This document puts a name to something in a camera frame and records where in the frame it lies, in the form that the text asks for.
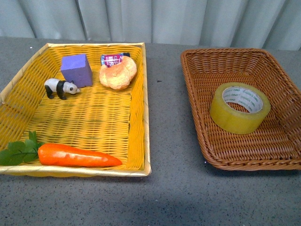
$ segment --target toy carrot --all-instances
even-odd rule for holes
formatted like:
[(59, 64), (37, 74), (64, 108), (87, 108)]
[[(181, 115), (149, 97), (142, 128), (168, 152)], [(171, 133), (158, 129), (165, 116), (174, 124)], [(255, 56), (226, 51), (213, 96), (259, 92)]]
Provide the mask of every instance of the toy carrot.
[(39, 158), (42, 165), (105, 167), (119, 166), (122, 162), (105, 153), (82, 150), (63, 144), (37, 142), (36, 132), (29, 132), (29, 139), (8, 144), (0, 151), (0, 165), (16, 166)]
[(122, 162), (105, 153), (82, 150), (61, 144), (44, 144), (38, 150), (40, 163), (47, 166), (103, 167)]

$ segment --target white curtain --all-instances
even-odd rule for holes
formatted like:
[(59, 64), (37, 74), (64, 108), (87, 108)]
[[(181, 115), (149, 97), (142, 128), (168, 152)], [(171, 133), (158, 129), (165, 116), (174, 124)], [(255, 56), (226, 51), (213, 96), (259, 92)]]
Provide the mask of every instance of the white curtain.
[(0, 36), (301, 49), (301, 0), (0, 0)]

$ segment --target panda head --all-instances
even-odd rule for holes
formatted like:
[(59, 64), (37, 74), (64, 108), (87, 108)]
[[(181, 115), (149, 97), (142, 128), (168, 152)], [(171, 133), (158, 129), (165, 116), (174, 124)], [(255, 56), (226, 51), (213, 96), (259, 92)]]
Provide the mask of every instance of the panda head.
[(71, 81), (71, 82), (65, 82), (63, 90), (64, 90), (64, 92), (71, 93), (71, 94), (76, 94), (76, 93), (80, 92), (80, 89), (77, 88), (76, 85), (74, 85), (73, 81)]

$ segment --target woven texture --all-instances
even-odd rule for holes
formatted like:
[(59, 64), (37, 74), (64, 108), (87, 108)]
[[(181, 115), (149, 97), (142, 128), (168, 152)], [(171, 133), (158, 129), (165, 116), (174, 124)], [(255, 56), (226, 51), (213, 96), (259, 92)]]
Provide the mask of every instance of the woven texture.
[[(137, 64), (137, 75), (129, 87), (116, 91), (99, 81), (100, 56), (121, 52), (130, 53)], [(60, 72), (62, 57), (82, 53), (87, 55), (92, 69), (93, 86), (81, 88), (75, 95), (66, 94), (66, 100), (61, 100), (56, 93), (54, 99), (49, 99), (45, 80), (64, 80)], [(39, 141), (101, 151), (123, 163), (101, 170), (143, 170), (143, 81), (141, 47), (65, 45), (47, 48), (28, 66), (6, 97), (5, 104), (0, 105), (0, 150), (8, 142), (27, 139), (28, 131), (36, 131)], [(38, 160), (23, 165), (41, 166)]]
[[(301, 92), (270, 53), (192, 49), (181, 54), (181, 62), (198, 141), (209, 163), (223, 170), (301, 170)], [(226, 82), (251, 85), (269, 99), (271, 111), (255, 132), (232, 134), (211, 119), (214, 93)]]

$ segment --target clear tape roll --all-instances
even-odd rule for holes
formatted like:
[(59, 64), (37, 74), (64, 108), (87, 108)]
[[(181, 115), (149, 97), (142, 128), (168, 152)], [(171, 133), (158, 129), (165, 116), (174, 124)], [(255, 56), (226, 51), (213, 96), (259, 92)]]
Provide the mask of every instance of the clear tape roll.
[[(248, 113), (240, 112), (227, 103), (243, 106)], [(254, 132), (270, 112), (268, 98), (253, 86), (229, 82), (220, 85), (210, 106), (210, 116), (222, 129), (234, 134)]]

